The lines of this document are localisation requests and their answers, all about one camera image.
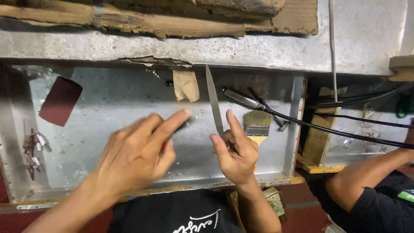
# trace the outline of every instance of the metal rod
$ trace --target metal rod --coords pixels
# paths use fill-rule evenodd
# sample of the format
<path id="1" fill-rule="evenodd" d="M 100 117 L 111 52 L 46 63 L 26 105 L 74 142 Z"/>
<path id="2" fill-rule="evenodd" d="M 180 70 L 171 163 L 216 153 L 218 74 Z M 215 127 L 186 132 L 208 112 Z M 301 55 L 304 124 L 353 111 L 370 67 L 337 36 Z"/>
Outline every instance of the metal rod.
<path id="1" fill-rule="evenodd" d="M 332 73 L 334 78 L 334 98 L 338 103 L 338 91 L 336 84 L 336 62 L 335 62 L 335 34 L 334 34 L 334 6 L 332 0 L 329 0 L 329 33 L 331 43 Z"/>

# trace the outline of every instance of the red floor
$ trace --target red floor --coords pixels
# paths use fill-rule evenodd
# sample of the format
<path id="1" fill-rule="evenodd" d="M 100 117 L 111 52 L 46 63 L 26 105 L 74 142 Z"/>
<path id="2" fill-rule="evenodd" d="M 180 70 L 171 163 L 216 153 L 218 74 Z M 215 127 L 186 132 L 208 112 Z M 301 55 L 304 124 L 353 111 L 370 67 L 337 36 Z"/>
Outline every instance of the red floor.
<path id="1" fill-rule="evenodd" d="M 282 195 L 287 208 L 288 221 L 282 224 L 284 233 L 321 233 L 329 222 L 326 213 L 316 202 L 306 184 L 286 185 L 282 187 Z M 4 182 L 0 176 L 0 201 L 7 201 Z M 20 233 L 43 211 L 27 214 L 0 214 L 1 233 Z M 104 233 L 112 217 L 107 210 L 90 221 L 81 233 Z"/>

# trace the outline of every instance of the person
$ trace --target person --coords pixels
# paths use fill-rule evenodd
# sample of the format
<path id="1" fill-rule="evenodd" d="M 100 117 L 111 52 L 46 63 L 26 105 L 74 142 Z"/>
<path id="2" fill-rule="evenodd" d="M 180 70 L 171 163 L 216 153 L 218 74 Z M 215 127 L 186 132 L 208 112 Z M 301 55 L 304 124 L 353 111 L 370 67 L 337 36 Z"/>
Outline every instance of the person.
<path id="1" fill-rule="evenodd" d="M 77 232 L 121 198 L 162 178 L 176 158 L 170 136 L 190 115 L 188 109 L 167 120 L 151 114 L 114 132 L 96 169 L 24 232 Z M 210 139 L 221 171 L 236 185 L 241 221 L 247 232 L 281 232 L 279 218 L 253 174 L 258 145 L 246 136 L 231 110 L 226 117 L 230 130 L 224 138 L 211 135 Z M 236 225 L 226 194 L 200 189 L 154 194 L 117 204 L 108 232 L 242 232 Z"/>
<path id="2" fill-rule="evenodd" d="M 405 143 L 414 144 L 414 129 L 408 130 Z M 414 232 L 414 181 L 396 169 L 411 161 L 414 150 L 398 148 L 334 175 L 299 173 L 322 209 L 347 233 L 408 233 Z"/>

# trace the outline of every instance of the green object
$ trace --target green object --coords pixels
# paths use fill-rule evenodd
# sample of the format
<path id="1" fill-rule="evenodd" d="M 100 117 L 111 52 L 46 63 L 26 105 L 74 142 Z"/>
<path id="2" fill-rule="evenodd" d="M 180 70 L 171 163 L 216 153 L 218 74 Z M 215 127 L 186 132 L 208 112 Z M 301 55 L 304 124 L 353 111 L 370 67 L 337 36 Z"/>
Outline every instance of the green object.
<path id="1" fill-rule="evenodd" d="M 409 114 L 414 113 L 414 97 L 413 95 L 400 94 L 397 105 L 395 107 L 397 117 L 406 118 Z"/>
<path id="2" fill-rule="evenodd" d="M 406 192 L 408 190 L 402 191 L 400 194 L 398 194 L 399 198 L 405 199 L 407 201 L 414 202 L 414 195 L 411 193 Z"/>

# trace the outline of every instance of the black t-shirt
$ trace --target black t-shirt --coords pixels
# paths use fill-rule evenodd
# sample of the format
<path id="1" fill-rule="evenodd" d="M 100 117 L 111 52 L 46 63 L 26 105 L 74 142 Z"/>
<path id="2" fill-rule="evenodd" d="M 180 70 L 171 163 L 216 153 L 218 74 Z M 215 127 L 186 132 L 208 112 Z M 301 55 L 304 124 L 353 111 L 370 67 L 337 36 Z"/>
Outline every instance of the black t-shirt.
<path id="1" fill-rule="evenodd" d="M 306 177 L 309 189 L 322 209 L 347 233 L 414 232 L 414 181 L 393 171 L 373 189 L 366 187 L 351 213 L 328 195 L 325 182 L 334 174 Z"/>
<path id="2" fill-rule="evenodd" d="M 154 194 L 117 204 L 108 233 L 241 233 L 224 192 Z"/>

